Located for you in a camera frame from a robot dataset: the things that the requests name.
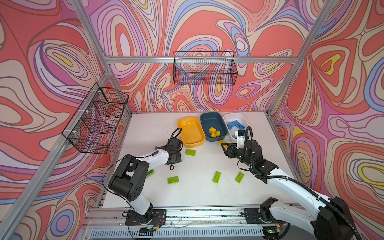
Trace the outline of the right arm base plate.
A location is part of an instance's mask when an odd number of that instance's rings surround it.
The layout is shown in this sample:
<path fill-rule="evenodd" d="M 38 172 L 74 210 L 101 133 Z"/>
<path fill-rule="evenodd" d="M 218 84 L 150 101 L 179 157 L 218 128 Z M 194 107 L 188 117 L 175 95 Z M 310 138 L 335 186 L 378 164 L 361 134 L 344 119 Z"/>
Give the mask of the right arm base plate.
<path fill-rule="evenodd" d="M 260 208 L 245 208 L 242 212 L 240 212 L 241 216 L 245 217 L 247 224 L 280 224 L 283 225 L 286 222 L 276 220 L 271 215 L 266 214 Z"/>

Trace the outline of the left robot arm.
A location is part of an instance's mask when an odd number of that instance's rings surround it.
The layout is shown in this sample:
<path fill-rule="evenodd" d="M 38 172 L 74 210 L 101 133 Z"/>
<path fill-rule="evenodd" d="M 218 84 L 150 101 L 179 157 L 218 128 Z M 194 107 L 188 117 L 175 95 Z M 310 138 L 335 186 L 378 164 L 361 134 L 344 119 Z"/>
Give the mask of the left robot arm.
<path fill-rule="evenodd" d="M 174 165 L 182 161 L 182 148 L 183 142 L 171 137 L 151 154 L 139 157 L 127 154 L 121 159 L 108 183 L 108 189 L 130 205 L 128 217 L 135 224 L 144 225 L 152 221 L 153 205 L 142 193 L 148 172 L 162 165 L 168 165 L 173 170 Z"/>

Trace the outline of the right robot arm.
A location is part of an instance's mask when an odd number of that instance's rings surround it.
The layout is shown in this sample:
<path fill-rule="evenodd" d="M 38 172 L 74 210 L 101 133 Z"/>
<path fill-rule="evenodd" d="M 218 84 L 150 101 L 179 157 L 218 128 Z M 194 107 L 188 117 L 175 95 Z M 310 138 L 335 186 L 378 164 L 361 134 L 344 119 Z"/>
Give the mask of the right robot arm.
<path fill-rule="evenodd" d="M 344 200 L 320 194 L 290 177 L 263 157 L 262 148 L 255 140 L 246 140 L 241 148 L 233 143 L 222 143 L 221 147 L 225 156 L 245 164 L 255 178 L 280 190 L 300 205 L 300 208 L 295 208 L 270 197 L 260 204 L 252 218 L 263 223 L 284 221 L 307 231 L 318 240 L 362 238 Z"/>

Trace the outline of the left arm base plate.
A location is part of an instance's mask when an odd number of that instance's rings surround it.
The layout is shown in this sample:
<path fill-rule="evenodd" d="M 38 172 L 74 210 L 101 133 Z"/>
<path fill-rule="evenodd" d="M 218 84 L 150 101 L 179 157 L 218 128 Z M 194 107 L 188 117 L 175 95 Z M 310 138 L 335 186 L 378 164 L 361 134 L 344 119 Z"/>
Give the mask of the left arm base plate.
<path fill-rule="evenodd" d="M 162 226 L 166 223 L 166 209 L 149 209 L 144 215 L 139 215 L 133 210 L 122 213 L 126 218 L 126 226 Z"/>

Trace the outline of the blue lego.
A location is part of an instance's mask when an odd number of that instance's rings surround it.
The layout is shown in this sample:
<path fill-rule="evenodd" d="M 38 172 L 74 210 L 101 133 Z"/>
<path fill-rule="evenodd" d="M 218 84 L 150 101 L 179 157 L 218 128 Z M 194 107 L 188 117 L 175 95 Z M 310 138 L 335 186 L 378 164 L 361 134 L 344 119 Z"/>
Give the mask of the blue lego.
<path fill-rule="evenodd" d="M 229 130 L 233 129 L 234 127 L 238 128 L 239 130 L 244 130 L 245 129 L 245 127 L 239 121 L 237 121 L 237 120 L 235 120 L 233 122 L 229 122 L 227 124 L 227 126 L 228 126 Z"/>

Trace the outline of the green lego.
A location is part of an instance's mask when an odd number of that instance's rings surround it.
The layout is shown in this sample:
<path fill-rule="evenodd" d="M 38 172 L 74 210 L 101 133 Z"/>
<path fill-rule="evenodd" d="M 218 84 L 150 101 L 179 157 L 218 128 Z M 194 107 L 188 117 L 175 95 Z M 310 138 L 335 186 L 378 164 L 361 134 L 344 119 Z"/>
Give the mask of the green lego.
<path fill-rule="evenodd" d="M 215 171 L 214 177 L 213 177 L 213 183 L 218 184 L 220 181 L 221 173 L 218 171 Z"/>
<path fill-rule="evenodd" d="M 242 182 L 243 178 L 244 178 L 244 173 L 239 172 L 235 178 L 235 181 L 240 184 Z"/>
<path fill-rule="evenodd" d="M 178 183 L 178 182 L 179 182 L 179 177 L 178 176 L 167 178 L 167 183 L 168 184 L 174 184 L 174 183 Z"/>
<path fill-rule="evenodd" d="M 154 173 L 155 173 L 155 171 L 154 171 L 154 170 L 150 170 L 150 171 L 148 171 L 148 173 L 147 173 L 147 176 L 146 176 L 146 177 L 149 177 L 149 176 L 153 175 Z"/>
<path fill-rule="evenodd" d="M 191 149 L 186 149 L 186 155 L 187 156 L 195 157 L 196 156 L 196 151 L 195 150 L 191 150 Z"/>

